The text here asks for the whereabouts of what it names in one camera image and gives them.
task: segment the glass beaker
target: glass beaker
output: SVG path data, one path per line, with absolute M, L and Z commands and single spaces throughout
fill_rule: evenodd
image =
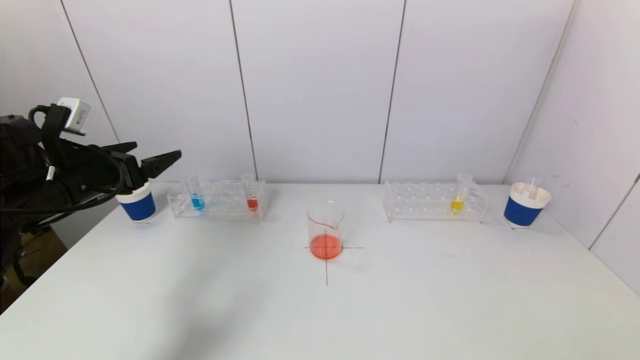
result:
M 340 222 L 344 208 L 334 201 L 312 205 L 307 210 L 309 224 L 309 250 L 320 259 L 333 259 L 342 251 Z
M 469 187 L 473 177 L 469 174 L 458 174 L 458 180 L 456 181 L 456 194 L 451 199 L 451 212 L 454 215 L 459 214 L 465 207 L 465 199 L 469 194 Z

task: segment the test tube with blue liquid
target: test tube with blue liquid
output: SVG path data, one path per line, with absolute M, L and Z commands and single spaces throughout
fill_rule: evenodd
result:
M 187 192 L 191 197 L 191 203 L 193 207 L 202 211 L 204 209 L 204 197 L 202 196 L 202 190 L 200 189 L 200 181 L 197 176 L 188 177 L 184 180 L 184 186 L 187 188 Z

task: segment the black line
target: black line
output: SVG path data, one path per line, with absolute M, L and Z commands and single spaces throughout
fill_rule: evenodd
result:
M 234 40 L 236 41 L 236 54 L 238 57 L 238 69 L 240 70 L 240 82 L 242 83 L 242 95 L 244 97 L 244 110 L 246 112 L 246 123 L 249 127 L 249 141 L 251 141 L 251 154 L 253 155 L 253 170 L 255 171 L 255 179 L 260 181 L 258 176 L 258 164 L 255 162 L 255 150 L 253 149 L 253 136 L 251 134 L 251 121 L 249 121 L 249 106 L 246 104 L 246 91 L 244 90 L 244 76 L 242 73 L 242 64 L 240 62 L 240 48 L 238 47 L 238 36 L 236 33 L 236 19 L 234 17 L 234 5 L 229 0 L 229 9 L 231 10 L 231 25 L 234 29 Z
M 71 25 L 71 20 L 69 20 L 69 14 L 67 14 L 67 8 L 65 8 L 64 1 L 60 0 L 60 5 L 62 5 L 62 10 L 65 12 L 65 17 L 67 18 L 67 23 L 69 23 L 69 28 L 71 29 L 71 34 L 74 36 L 74 40 L 76 41 L 76 46 L 78 46 L 78 51 L 80 52 L 80 57 L 82 57 L 82 61 L 84 63 L 84 67 L 86 68 L 87 73 L 89 73 L 89 78 L 91 79 L 91 84 L 93 84 L 93 88 L 95 89 L 95 93 L 98 95 L 98 100 L 100 100 L 100 105 L 102 105 L 102 109 L 104 110 L 104 114 L 107 116 L 107 121 L 111 126 L 111 130 L 116 137 L 116 141 L 120 143 L 120 138 L 118 137 L 118 133 L 116 133 L 116 128 L 113 127 L 113 123 L 111 122 L 111 117 L 107 112 L 107 108 L 104 105 L 104 101 L 102 101 L 102 96 L 100 96 L 100 92 L 98 91 L 98 87 L 95 86 L 95 81 L 93 80 L 93 76 L 91 75 L 91 71 L 89 70 L 89 66 L 86 64 L 86 60 L 84 58 L 84 54 L 82 53 L 82 49 L 80 48 L 80 43 L 78 42 L 78 38 L 76 37 L 76 32 L 74 31 L 74 27 Z
M 516 151 L 513 153 L 511 157 L 511 161 L 509 162 L 509 167 L 507 168 L 507 172 L 504 174 L 502 178 L 502 184 L 507 185 L 507 178 L 509 174 L 513 170 L 517 159 L 522 155 L 522 149 L 526 146 L 529 136 L 531 135 L 531 129 L 536 123 L 536 119 L 538 118 L 538 113 L 542 108 L 542 102 L 545 100 L 547 92 L 550 88 L 551 80 L 554 78 L 556 73 L 557 64 L 560 61 L 560 57 L 564 50 L 564 43 L 566 43 L 566 39 L 569 36 L 569 31 L 573 22 L 573 18 L 575 16 L 575 12 L 577 11 L 577 0 L 573 0 L 571 4 L 571 9 L 569 10 L 569 15 L 566 18 L 566 22 L 564 24 L 562 34 L 560 35 L 560 40 L 558 41 L 558 45 L 556 47 L 556 51 L 551 59 L 551 63 L 549 64 L 549 68 L 547 69 L 547 73 L 545 74 L 545 80 L 542 82 L 542 86 L 540 88 L 540 92 L 538 92 L 538 97 L 536 98 L 536 102 L 533 105 L 533 109 L 531 109 L 531 113 L 529 114 L 529 118 L 527 119 L 527 125 L 524 127 L 524 131 L 522 131 L 522 135 L 518 141 L 518 146 L 516 146 Z
M 387 148 L 387 133 L 389 132 L 389 118 L 391 117 L 391 103 L 394 100 L 394 87 L 396 85 L 396 72 L 398 70 L 398 57 L 400 56 L 400 40 L 402 40 L 402 28 L 404 26 L 404 11 L 406 10 L 406 0 L 402 7 L 402 20 L 400 20 L 400 35 L 398 35 L 398 48 L 396 51 L 396 66 L 394 67 L 394 78 L 391 81 L 391 96 L 389 97 L 389 111 L 387 112 L 387 126 L 385 128 L 385 142 L 382 145 L 382 159 L 380 159 L 380 175 L 378 176 L 378 184 L 382 179 L 382 166 L 385 163 L 385 149 Z
M 625 201 L 627 201 L 627 198 L 629 197 L 629 195 L 631 195 L 631 192 L 634 191 L 634 188 L 638 185 L 638 179 L 636 179 L 634 181 L 634 184 L 631 186 L 631 188 L 629 189 L 629 191 L 627 191 L 627 194 L 625 195 L 624 199 L 622 199 L 622 201 L 620 202 L 620 204 L 618 204 L 618 207 L 616 208 L 616 211 L 613 212 L 613 215 L 611 215 L 611 217 L 609 218 L 609 220 L 607 221 L 607 223 L 604 225 L 604 227 L 602 228 L 602 230 L 600 230 L 600 232 L 598 233 L 598 236 L 596 236 L 596 239 L 593 240 L 593 243 L 591 243 L 591 246 L 588 247 L 589 250 L 591 250 L 591 248 L 593 248 L 594 245 L 596 245 L 596 242 L 598 242 L 598 240 L 600 239 L 600 237 L 602 236 L 602 233 L 604 233 L 604 231 L 607 229 L 607 227 L 609 226 L 609 224 L 611 223 L 611 220 L 613 220 L 614 217 L 616 217 L 616 214 L 618 214 L 618 211 L 620 211 L 620 208 L 622 208 L 622 204 L 625 203 Z

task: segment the blue and white cup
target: blue and white cup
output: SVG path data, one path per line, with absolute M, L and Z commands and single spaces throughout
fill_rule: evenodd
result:
M 527 183 L 517 183 L 511 187 L 504 218 L 512 227 L 529 227 L 551 201 L 551 194 L 543 188 L 536 187 L 534 199 L 531 193 L 531 185 Z
M 148 182 L 133 193 L 116 195 L 116 199 L 133 222 L 146 222 L 156 215 L 156 204 Z

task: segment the red liquid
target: red liquid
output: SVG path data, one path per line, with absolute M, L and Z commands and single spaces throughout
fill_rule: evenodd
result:
M 257 211 L 258 210 L 258 199 L 252 197 L 251 199 L 246 200 L 246 204 L 249 206 L 249 210 Z
M 333 259 L 340 255 L 342 244 L 335 236 L 322 234 L 311 240 L 309 250 L 311 250 L 311 254 L 317 258 Z

